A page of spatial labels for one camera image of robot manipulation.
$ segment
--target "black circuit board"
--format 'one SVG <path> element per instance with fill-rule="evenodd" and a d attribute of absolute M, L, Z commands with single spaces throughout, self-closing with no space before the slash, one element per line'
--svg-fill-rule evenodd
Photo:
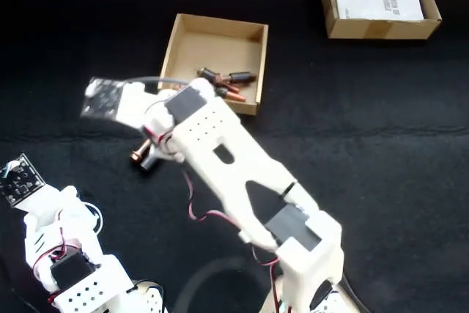
<path fill-rule="evenodd" d="M 45 185 L 43 178 L 25 154 L 21 154 L 16 160 L 19 165 L 9 170 L 5 178 L 4 173 L 7 167 L 4 166 L 0 170 L 0 196 L 5 197 L 11 207 L 16 206 Z"/>
<path fill-rule="evenodd" d="M 116 118 L 125 83 L 104 78 L 92 78 L 90 96 L 85 97 L 81 116 L 113 120 Z"/>

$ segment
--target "mounting hole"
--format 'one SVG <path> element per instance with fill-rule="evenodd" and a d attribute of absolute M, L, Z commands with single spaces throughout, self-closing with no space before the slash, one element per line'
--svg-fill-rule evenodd
<path fill-rule="evenodd" d="M 226 148 L 223 143 L 216 147 L 213 152 L 216 154 L 218 159 L 220 159 L 225 164 L 233 164 L 235 161 L 235 157 L 230 153 L 228 148 Z"/>

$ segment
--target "cardboard box lid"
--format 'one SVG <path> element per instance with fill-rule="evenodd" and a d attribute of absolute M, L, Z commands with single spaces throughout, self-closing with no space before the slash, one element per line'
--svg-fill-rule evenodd
<path fill-rule="evenodd" d="M 329 38 L 426 39 L 441 23 L 435 0 L 420 0 L 425 19 L 391 21 L 339 18 L 336 0 L 322 0 Z"/>

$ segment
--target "paper document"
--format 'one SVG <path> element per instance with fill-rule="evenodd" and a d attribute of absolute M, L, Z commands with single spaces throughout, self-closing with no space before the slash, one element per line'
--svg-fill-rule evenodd
<path fill-rule="evenodd" d="M 337 0 L 340 18 L 419 21 L 424 14 L 419 0 Z"/>

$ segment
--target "electronic component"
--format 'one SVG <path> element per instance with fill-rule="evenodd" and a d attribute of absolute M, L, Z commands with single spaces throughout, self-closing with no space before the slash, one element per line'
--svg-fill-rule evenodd
<path fill-rule="evenodd" d="M 221 75 L 214 71 L 201 67 L 197 70 L 197 75 L 206 78 L 211 84 L 218 85 L 222 82 L 230 84 L 250 84 L 256 80 L 256 75 L 249 71 L 243 71 L 240 73 L 230 73 L 229 75 Z"/>
<path fill-rule="evenodd" d="M 117 115 L 125 82 L 92 78 L 85 92 L 81 115 L 114 119 Z"/>
<path fill-rule="evenodd" d="M 272 232 L 279 244 L 294 237 L 304 248 L 312 251 L 321 242 L 321 238 L 305 225 L 307 220 L 305 213 L 289 203 L 273 216 L 265 227 Z"/>
<path fill-rule="evenodd" d="M 81 250 L 71 251 L 70 248 L 63 258 L 51 266 L 52 277 L 62 292 L 94 272 L 95 268 L 88 262 L 83 252 Z"/>
<path fill-rule="evenodd" d="M 14 166 L 8 170 L 9 165 L 12 164 Z M 0 195 L 5 197 L 11 207 L 16 206 L 45 185 L 44 180 L 25 154 L 9 162 L 0 173 L 2 174 Z"/>
<path fill-rule="evenodd" d="M 169 98 L 164 105 L 173 116 L 174 121 L 179 124 L 198 111 L 205 103 L 205 99 L 197 89 L 187 86 L 177 95 Z"/>

